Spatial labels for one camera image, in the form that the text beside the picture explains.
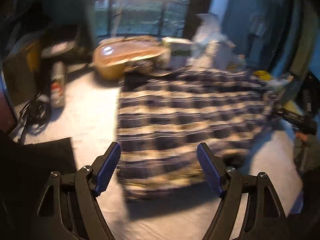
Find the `spray can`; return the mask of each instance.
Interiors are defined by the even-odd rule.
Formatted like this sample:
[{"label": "spray can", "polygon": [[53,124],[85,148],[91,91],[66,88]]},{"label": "spray can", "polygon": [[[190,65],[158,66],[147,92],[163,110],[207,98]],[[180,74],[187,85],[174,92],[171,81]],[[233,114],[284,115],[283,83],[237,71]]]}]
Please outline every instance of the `spray can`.
[{"label": "spray can", "polygon": [[58,61],[53,65],[51,74],[51,107],[65,106],[66,66]]}]

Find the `black mat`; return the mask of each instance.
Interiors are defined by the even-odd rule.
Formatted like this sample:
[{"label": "black mat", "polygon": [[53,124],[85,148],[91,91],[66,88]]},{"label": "black mat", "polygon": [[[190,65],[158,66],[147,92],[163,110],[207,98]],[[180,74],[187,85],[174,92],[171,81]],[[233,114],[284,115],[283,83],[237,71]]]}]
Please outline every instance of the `black mat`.
[{"label": "black mat", "polygon": [[28,238],[29,222],[51,171],[76,172],[70,138],[21,146],[0,131],[0,234]]}]

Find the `checkered blanket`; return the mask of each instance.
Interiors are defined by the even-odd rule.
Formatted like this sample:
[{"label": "checkered blanket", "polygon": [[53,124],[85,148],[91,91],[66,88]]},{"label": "checkered blanket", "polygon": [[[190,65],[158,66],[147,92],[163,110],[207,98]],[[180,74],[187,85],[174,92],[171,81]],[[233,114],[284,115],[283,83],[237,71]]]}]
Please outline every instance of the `checkered blanket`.
[{"label": "checkered blanket", "polygon": [[240,166],[274,102],[248,72],[188,66],[164,75],[127,73],[117,126],[118,178],[126,196],[153,198],[203,182],[196,157],[201,142]]}]

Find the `white bed sheet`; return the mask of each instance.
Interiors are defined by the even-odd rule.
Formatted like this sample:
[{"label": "white bed sheet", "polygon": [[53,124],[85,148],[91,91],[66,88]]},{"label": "white bed sheet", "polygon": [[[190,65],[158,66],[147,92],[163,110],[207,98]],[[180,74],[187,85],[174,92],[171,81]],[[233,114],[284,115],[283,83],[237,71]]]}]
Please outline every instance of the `white bed sheet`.
[{"label": "white bed sheet", "polygon": [[[36,135],[28,134],[26,144],[41,143],[71,137],[77,168],[91,164],[104,154],[115,140],[116,109],[120,89],[86,73],[66,86],[66,106],[54,110],[52,121]],[[289,214],[301,192],[302,182],[293,163],[293,132],[272,131],[254,145],[255,154],[243,170],[257,175],[266,172]],[[247,196],[241,201],[236,224],[230,239],[239,235]],[[117,240],[159,239],[199,240],[206,233],[220,200],[207,185],[180,190],[167,198],[127,202],[114,174],[98,203]]]}]

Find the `black cable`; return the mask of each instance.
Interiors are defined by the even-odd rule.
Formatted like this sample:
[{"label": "black cable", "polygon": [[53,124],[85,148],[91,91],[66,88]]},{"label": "black cable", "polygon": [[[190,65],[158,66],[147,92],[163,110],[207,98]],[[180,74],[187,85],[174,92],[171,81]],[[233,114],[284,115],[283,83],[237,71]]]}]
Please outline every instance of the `black cable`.
[{"label": "black cable", "polygon": [[117,16],[120,16],[120,15],[122,15],[122,13],[118,13],[118,14],[114,15],[114,16],[112,17],[112,20],[113,20],[114,18],[116,18]]},{"label": "black cable", "polygon": [[20,111],[19,120],[24,125],[19,144],[24,144],[27,131],[30,127],[37,125],[37,129],[45,126],[50,121],[51,105],[50,99],[44,94],[38,94],[35,99],[29,101]]}]

